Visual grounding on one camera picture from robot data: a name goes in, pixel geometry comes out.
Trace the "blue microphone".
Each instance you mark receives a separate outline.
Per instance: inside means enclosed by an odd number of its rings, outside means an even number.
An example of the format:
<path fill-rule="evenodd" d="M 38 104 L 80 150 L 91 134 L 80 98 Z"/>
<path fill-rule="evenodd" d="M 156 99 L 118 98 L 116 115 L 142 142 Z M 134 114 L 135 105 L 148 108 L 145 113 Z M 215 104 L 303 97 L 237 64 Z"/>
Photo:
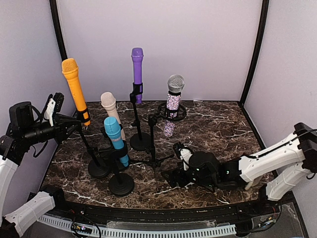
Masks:
<path fill-rule="evenodd" d="M 115 150 L 121 152 L 120 162 L 124 168 L 129 166 L 129 157 L 127 155 L 126 144 L 121 136 L 121 126 L 115 117 L 107 117 L 104 120 L 104 128 L 107 136 L 112 142 Z"/>

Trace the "beige microphone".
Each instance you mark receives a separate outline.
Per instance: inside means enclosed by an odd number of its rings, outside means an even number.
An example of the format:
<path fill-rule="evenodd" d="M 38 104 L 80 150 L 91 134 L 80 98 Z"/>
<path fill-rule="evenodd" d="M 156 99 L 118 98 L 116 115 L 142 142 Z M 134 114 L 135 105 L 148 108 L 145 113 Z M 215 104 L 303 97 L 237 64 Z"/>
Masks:
<path fill-rule="evenodd" d="M 116 99 L 111 92 L 104 92 L 103 94 L 101 94 L 101 105 L 106 110 L 109 117 L 116 118 L 121 129 L 121 139 L 125 140 L 125 133 L 116 109 Z"/>

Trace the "black stand of orange microphone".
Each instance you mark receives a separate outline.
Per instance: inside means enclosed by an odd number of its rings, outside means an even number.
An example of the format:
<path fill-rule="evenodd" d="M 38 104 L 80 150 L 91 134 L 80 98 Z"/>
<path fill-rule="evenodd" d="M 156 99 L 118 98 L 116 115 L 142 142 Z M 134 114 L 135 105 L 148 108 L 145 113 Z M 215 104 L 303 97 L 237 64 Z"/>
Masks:
<path fill-rule="evenodd" d="M 81 121 L 82 124 L 85 125 L 85 128 L 87 128 L 91 124 L 91 118 L 88 109 L 85 109 L 83 111 L 77 110 L 75 115 L 76 119 Z M 105 178 L 109 174 L 110 168 L 106 166 L 101 159 L 98 148 L 89 145 L 83 132 L 83 126 L 79 126 L 78 132 L 86 146 L 88 154 L 91 157 L 91 161 L 88 164 L 88 173 L 90 174 L 90 176 L 96 179 Z"/>

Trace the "orange microphone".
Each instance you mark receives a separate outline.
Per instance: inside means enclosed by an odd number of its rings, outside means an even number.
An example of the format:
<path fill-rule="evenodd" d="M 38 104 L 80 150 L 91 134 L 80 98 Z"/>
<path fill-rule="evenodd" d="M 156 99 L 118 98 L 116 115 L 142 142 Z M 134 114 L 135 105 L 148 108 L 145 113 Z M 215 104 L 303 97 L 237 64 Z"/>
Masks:
<path fill-rule="evenodd" d="M 79 113 L 80 120 L 85 126 L 89 126 L 91 124 L 90 115 L 79 80 L 79 67 L 74 58 L 63 60 L 61 67 Z"/>

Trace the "black stand of purple microphone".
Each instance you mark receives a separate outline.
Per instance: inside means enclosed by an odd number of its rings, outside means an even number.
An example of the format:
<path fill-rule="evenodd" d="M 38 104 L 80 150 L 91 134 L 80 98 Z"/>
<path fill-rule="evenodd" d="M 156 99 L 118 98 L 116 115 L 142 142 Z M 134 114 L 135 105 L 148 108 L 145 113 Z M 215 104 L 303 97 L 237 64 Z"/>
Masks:
<path fill-rule="evenodd" d="M 130 146 L 136 151 L 145 151 L 149 146 L 150 136 L 141 131 L 141 124 L 137 112 L 137 96 L 142 95 L 141 86 L 143 84 L 133 83 L 133 91 L 130 93 L 130 102 L 133 106 L 135 121 L 131 124 L 137 128 L 137 133 L 130 138 Z"/>

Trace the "black stand of blue microphone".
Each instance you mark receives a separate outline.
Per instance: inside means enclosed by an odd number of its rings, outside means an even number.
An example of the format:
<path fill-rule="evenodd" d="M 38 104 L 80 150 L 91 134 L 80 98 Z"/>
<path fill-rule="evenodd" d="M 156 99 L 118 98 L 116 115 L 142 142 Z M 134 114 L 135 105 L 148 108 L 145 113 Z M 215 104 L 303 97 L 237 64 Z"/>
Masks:
<path fill-rule="evenodd" d="M 115 150 L 111 153 L 110 157 L 114 160 L 115 158 L 120 158 L 120 155 L 121 152 L 119 150 Z M 115 165 L 115 162 L 113 162 L 113 174 L 114 175 L 110 178 L 108 182 L 108 188 L 110 192 L 118 197 L 129 195 L 133 191 L 135 185 L 133 178 L 126 173 L 120 172 Z"/>

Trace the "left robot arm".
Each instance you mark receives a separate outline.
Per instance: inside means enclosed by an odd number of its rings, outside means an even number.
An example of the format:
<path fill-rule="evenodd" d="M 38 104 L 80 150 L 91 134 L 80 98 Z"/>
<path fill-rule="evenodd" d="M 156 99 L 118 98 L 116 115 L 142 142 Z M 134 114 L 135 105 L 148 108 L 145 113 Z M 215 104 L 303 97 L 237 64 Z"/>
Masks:
<path fill-rule="evenodd" d="M 21 102 L 9 109 L 10 123 L 7 132 L 0 138 L 0 204 L 4 200 L 10 182 L 24 155 L 38 143 L 54 139 L 57 143 L 66 140 L 73 131 L 81 128 L 75 118 L 54 114 L 46 121 L 31 102 Z M 46 185 L 31 200 L 10 214 L 0 216 L 0 236 L 20 238 L 43 214 L 53 210 L 66 216 L 70 206 L 65 201 L 61 188 Z"/>

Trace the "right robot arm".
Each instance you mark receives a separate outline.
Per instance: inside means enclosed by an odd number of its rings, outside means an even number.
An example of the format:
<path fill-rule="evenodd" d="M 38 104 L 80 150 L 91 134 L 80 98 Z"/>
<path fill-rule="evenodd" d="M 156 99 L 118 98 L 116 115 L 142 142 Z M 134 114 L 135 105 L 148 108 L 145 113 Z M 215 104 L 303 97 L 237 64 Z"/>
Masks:
<path fill-rule="evenodd" d="M 173 149 L 182 165 L 161 173 L 170 187 L 195 183 L 210 190 L 249 189 L 264 174 L 284 168 L 278 177 L 260 188 L 260 199 L 253 203 L 257 215 L 265 214 L 272 201 L 280 200 L 302 179 L 312 179 L 317 173 L 317 131 L 302 122 L 280 142 L 224 163 L 211 152 L 194 152 L 180 142 Z"/>

